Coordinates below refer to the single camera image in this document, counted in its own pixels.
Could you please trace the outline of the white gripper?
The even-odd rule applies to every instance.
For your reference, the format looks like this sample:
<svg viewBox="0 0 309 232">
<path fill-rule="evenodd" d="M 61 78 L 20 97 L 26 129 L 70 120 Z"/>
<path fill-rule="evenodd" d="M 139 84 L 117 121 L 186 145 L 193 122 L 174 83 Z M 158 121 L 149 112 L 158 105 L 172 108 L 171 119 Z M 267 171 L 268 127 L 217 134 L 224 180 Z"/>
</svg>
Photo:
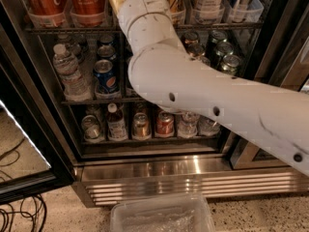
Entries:
<svg viewBox="0 0 309 232">
<path fill-rule="evenodd" d="M 151 44 L 176 45 L 167 0 L 109 0 L 133 53 Z"/>
</svg>

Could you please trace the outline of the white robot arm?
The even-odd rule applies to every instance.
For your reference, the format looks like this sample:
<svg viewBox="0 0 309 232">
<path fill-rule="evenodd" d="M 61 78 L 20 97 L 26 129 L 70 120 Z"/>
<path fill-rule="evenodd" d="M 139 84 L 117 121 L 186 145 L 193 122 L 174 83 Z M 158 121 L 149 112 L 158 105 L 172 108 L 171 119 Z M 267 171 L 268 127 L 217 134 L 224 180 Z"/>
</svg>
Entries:
<svg viewBox="0 0 309 232">
<path fill-rule="evenodd" d="M 309 175 L 309 96 L 219 72 L 188 55 L 167 0 L 109 0 L 133 52 L 129 82 L 170 112 L 206 116 Z"/>
</svg>

